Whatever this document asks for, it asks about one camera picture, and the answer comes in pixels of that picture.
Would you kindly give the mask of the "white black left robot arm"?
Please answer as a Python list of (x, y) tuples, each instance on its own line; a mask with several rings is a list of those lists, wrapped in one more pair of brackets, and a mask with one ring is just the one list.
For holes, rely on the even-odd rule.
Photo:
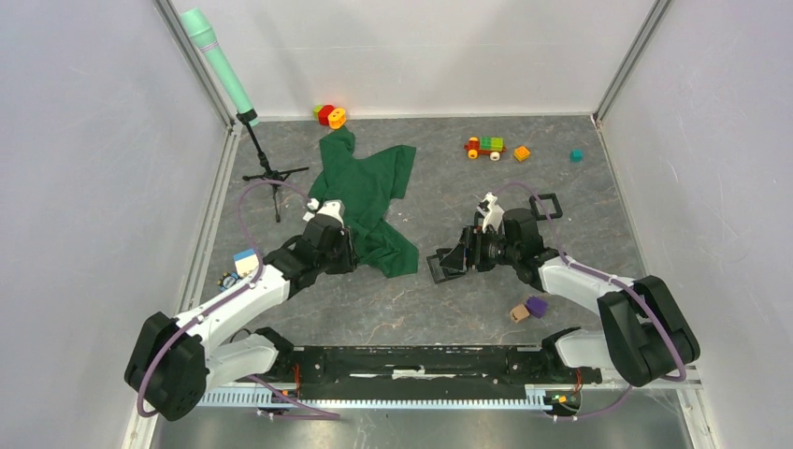
[(286, 379), (294, 368), (289, 351), (259, 333), (239, 341), (231, 341), (232, 335), (320, 275), (344, 274), (355, 265), (342, 218), (317, 212), (302, 234), (261, 258), (253, 273), (214, 299), (175, 317), (161, 311), (148, 317), (123, 375), (137, 393), (138, 414), (176, 421), (217, 386), (255, 374)]

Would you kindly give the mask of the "black display frame box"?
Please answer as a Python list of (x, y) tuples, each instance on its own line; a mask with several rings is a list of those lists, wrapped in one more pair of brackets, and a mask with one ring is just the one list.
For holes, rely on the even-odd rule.
[(460, 248), (439, 248), (426, 258), (435, 284), (458, 279), (467, 273), (464, 251)]

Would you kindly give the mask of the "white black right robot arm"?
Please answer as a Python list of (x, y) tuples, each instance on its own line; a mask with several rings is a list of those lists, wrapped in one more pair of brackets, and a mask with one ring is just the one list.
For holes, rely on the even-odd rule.
[(561, 255), (545, 245), (537, 219), (529, 209), (507, 210), (496, 220), (476, 213), (453, 248), (428, 257), (434, 282), (506, 266), (532, 288), (593, 312), (599, 332), (571, 328), (545, 339), (550, 347), (540, 367), (553, 382), (567, 380), (577, 368), (613, 369), (635, 387), (660, 378), (679, 381), (680, 370), (697, 361), (701, 349), (667, 284), (654, 275), (615, 276)]

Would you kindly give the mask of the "green fabric garment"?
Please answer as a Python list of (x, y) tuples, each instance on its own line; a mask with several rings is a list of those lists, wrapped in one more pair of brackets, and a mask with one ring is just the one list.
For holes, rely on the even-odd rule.
[(342, 218), (352, 229), (353, 248), (359, 261), (387, 278), (416, 273), (417, 247), (385, 218), (391, 202), (407, 193), (416, 149), (396, 145), (357, 158), (355, 134), (341, 127), (319, 140), (319, 151), (323, 169), (309, 196), (322, 202), (343, 203)]

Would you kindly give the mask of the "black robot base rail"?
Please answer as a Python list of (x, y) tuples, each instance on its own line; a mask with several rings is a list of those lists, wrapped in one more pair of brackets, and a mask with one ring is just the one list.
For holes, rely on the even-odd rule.
[(528, 385), (599, 384), (599, 369), (568, 368), (549, 345), (296, 346), (256, 330), (278, 352), (262, 379), (295, 384), (301, 399), (519, 399)]

